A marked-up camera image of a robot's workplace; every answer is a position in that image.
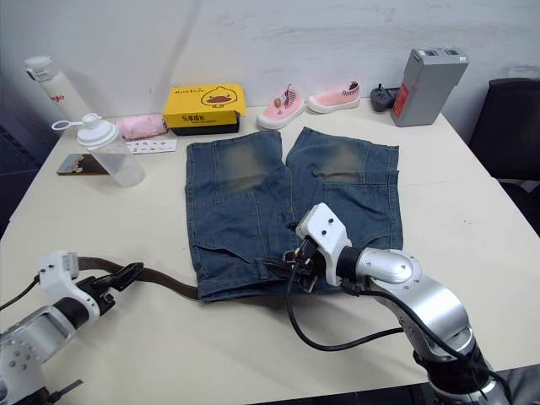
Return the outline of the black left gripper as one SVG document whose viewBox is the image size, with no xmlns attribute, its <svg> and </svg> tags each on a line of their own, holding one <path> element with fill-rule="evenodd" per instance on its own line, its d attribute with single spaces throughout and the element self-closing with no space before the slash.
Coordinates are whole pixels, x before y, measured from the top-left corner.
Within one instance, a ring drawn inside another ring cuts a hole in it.
<svg viewBox="0 0 540 405">
<path fill-rule="evenodd" d="M 138 277 L 143 271 L 142 262 L 130 263 L 119 272 L 102 277 L 90 276 L 77 282 L 77 287 L 87 293 L 98 305 L 100 316 L 103 316 L 115 305 L 114 297 L 109 293 L 110 288 L 116 291 L 123 291 Z"/>
</svg>

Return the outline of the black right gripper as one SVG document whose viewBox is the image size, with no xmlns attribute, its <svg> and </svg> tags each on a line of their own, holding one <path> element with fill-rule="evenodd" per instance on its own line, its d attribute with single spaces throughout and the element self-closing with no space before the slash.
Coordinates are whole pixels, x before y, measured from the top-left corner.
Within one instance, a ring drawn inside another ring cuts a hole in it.
<svg viewBox="0 0 540 405">
<path fill-rule="evenodd" d="M 294 261 L 265 258 L 263 264 L 270 272 L 279 278 L 291 278 L 303 293 L 311 294 L 318 280 L 317 275 L 324 275 L 326 262 L 319 252 L 318 245 L 310 237 L 306 236 L 295 251 Z"/>
</svg>

